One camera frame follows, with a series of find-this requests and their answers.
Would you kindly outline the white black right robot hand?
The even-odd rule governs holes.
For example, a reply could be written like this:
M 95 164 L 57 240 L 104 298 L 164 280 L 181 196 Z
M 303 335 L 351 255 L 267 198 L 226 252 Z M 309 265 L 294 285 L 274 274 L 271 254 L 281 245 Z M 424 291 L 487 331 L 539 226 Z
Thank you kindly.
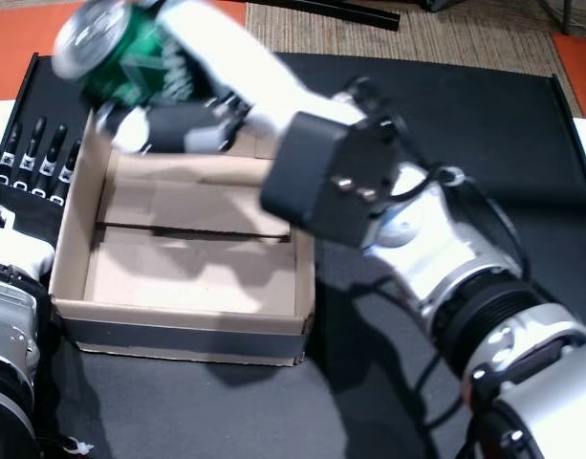
M 96 129 L 121 152 L 217 153 L 228 150 L 244 128 L 279 143 L 299 116 L 335 126 L 366 117 L 354 104 L 309 90 L 243 27 L 206 2 L 167 1 L 153 23 L 210 88 L 186 102 L 103 104 Z

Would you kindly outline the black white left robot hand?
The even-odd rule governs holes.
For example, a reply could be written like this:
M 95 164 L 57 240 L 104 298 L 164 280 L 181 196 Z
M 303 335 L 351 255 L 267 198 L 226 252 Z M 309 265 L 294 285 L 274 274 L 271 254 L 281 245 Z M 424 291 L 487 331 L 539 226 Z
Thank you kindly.
M 22 125 L 15 124 L 0 150 L 0 273 L 11 269 L 41 281 L 48 276 L 81 140 L 63 152 L 68 126 L 59 124 L 46 152 L 38 155 L 47 119 L 40 117 L 29 143 L 18 149 Z

